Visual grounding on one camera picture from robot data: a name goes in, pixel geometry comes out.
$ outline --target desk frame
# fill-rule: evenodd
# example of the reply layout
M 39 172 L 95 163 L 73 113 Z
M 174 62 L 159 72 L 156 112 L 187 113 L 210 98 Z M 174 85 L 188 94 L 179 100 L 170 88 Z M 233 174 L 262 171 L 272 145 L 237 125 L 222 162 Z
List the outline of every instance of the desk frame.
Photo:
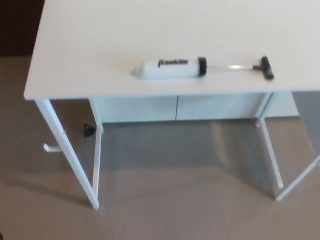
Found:
M 272 147 L 272 143 L 269 137 L 268 129 L 266 126 L 266 115 L 271 108 L 271 106 L 277 100 L 277 94 L 273 92 L 266 93 L 263 100 L 260 103 L 258 111 L 256 113 L 257 120 L 255 125 L 261 130 L 266 149 L 270 158 L 271 163 L 271 172 L 273 175 L 274 185 L 282 189 L 284 187 L 281 173 L 278 167 L 277 159 Z M 59 118 L 51 105 L 49 99 L 37 99 L 35 100 L 40 112 L 42 113 L 46 123 L 48 124 L 51 132 L 53 133 L 58 145 L 63 151 L 67 161 L 69 162 L 75 176 L 80 182 L 84 192 L 86 193 L 88 199 L 90 200 L 94 209 L 99 208 L 98 201 L 98 191 L 99 191 L 99 172 L 100 172 L 100 158 L 101 158 L 101 143 L 102 143 L 102 133 L 104 132 L 103 123 L 101 121 L 97 105 L 94 98 L 90 98 L 90 106 L 96 123 L 96 136 L 95 136 L 95 149 L 94 149 L 94 165 L 93 165 L 93 180 L 92 186 L 79 162 L 79 159 L 67 137 L 66 131 L 64 131 Z M 302 173 L 291 182 L 287 188 L 285 188 L 278 196 L 275 196 L 277 201 L 282 200 L 312 169 L 314 169 L 317 164 L 320 162 L 320 155 L 316 157 L 310 164 L 307 166 Z

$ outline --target white cabinet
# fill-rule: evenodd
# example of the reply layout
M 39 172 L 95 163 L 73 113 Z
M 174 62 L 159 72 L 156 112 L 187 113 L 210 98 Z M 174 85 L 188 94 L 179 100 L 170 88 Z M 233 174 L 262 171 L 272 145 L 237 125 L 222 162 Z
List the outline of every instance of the white cabinet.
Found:
M 96 98 L 103 123 L 254 118 L 263 94 Z M 276 93 L 268 117 L 298 116 L 291 93 Z

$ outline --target black object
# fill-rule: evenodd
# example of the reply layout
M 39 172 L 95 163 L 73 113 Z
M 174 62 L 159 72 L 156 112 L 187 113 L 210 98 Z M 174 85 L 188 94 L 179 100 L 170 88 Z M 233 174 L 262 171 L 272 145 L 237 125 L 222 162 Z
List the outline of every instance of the black object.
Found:
M 199 77 L 207 73 L 207 59 L 205 57 L 198 57 L 199 59 Z
M 266 80 L 270 81 L 275 78 L 270 66 L 270 62 L 266 56 L 261 58 L 260 65 L 253 65 L 252 69 L 262 71 L 264 79 Z
M 90 126 L 88 124 L 83 124 L 83 132 L 84 132 L 84 136 L 88 138 L 96 133 L 96 129 L 93 126 Z

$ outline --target desk top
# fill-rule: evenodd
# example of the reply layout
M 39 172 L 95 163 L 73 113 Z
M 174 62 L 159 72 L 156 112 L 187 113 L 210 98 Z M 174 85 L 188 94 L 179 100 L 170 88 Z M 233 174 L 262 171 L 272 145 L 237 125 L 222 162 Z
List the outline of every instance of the desk top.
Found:
M 46 0 L 26 99 L 320 90 L 320 1 Z M 260 72 L 209 72 L 201 79 L 136 79 L 159 58 L 255 65 Z

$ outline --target dark wall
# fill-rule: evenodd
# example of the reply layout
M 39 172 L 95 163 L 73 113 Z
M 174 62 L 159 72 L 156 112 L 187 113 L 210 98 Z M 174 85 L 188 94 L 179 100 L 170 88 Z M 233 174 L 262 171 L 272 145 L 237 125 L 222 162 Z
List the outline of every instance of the dark wall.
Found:
M 0 56 L 33 52 L 45 0 L 0 0 Z

